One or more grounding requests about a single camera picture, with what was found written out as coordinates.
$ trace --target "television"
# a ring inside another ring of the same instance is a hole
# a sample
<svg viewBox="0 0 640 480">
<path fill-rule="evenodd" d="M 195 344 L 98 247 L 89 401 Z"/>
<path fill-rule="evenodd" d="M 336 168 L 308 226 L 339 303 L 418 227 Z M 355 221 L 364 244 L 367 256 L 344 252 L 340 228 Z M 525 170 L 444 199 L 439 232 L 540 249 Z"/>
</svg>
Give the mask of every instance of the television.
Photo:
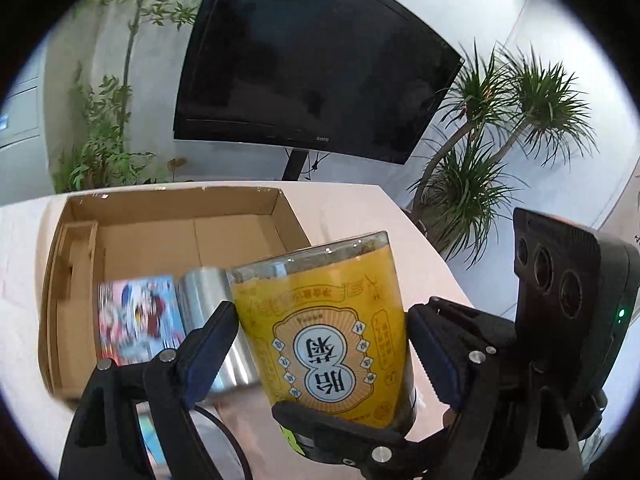
<svg viewBox="0 0 640 480">
<path fill-rule="evenodd" d="M 174 138 L 404 164 L 461 66 L 395 0 L 203 0 Z"/>
</svg>

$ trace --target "white table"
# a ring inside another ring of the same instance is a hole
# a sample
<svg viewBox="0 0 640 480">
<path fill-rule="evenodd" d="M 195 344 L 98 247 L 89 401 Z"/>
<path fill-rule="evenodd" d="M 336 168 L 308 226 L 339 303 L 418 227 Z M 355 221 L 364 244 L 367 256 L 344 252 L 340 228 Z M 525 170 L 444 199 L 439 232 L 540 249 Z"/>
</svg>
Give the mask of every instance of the white table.
<svg viewBox="0 0 640 480">
<path fill-rule="evenodd" d="M 167 184 L 167 187 L 202 186 Z M 207 182 L 207 186 L 268 186 L 284 190 L 312 244 L 363 233 L 388 232 L 405 309 L 440 296 L 470 304 L 448 267 L 405 214 L 378 186 L 319 182 Z M 146 186 L 153 189 L 157 186 Z M 31 446 L 53 472 L 60 459 L 72 412 L 44 389 L 37 359 L 42 279 L 63 196 L 0 208 L 0 384 L 5 403 Z M 412 350 L 418 417 L 408 437 L 420 440 L 442 428 L 446 406 L 438 401 Z M 293 452 L 271 418 L 260 387 L 217 405 L 235 434 L 256 479 L 361 478 L 352 468 L 311 462 Z"/>
</svg>

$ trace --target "tv stand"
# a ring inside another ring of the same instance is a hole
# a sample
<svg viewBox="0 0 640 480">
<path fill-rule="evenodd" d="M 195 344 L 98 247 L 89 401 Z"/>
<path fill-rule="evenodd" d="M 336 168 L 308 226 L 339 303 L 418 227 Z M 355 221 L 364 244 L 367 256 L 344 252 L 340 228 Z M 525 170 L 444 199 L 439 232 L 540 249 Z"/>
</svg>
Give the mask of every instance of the tv stand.
<svg viewBox="0 0 640 480">
<path fill-rule="evenodd" d="M 282 174 L 282 179 L 297 181 L 300 178 L 300 173 L 302 172 L 308 155 L 308 150 L 292 150 L 289 155 L 287 167 Z"/>
</svg>

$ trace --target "lime green sticker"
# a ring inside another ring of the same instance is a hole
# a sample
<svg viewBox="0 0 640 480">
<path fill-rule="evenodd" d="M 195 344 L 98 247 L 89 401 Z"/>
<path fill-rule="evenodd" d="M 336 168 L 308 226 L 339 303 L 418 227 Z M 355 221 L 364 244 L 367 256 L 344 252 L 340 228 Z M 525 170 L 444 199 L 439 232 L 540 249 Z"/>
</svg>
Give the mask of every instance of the lime green sticker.
<svg viewBox="0 0 640 480">
<path fill-rule="evenodd" d="M 288 430 L 287 428 L 284 428 L 283 426 L 281 426 L 280 429 L 282 430 L 282 433 L 284 433 L 284 436 L 287 439 L 287 441 L 289 442 L 289 445 L 293 448 L 293 451 L 297 451 L 298 453 L 300 453 L 300 455 L 305 456 L 305 452 L 302 451 L 302 448 L 297 443 L 296 437 L 293 435 L 291 430 Z"/>
</svg>

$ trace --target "silver cylinder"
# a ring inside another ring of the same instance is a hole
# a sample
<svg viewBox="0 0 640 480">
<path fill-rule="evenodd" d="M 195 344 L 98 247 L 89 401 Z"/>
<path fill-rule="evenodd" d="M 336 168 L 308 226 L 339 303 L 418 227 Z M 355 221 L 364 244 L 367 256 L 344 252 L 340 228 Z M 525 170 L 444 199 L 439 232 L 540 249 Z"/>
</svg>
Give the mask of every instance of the silver cylinder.
<svg viewBox="0 0 640 480">
<path fill-rule="evenodd" d="M 221 301 L 233 301 L 226 272 L 218 267 L 190 270 L 178 281 L 176 289 L 185 332 L 202 327 Z M 211 393 L 227 393 L 257 383 L 260 376 L 239 326 L 238 335 L 211 385 Z"/>
</svg>

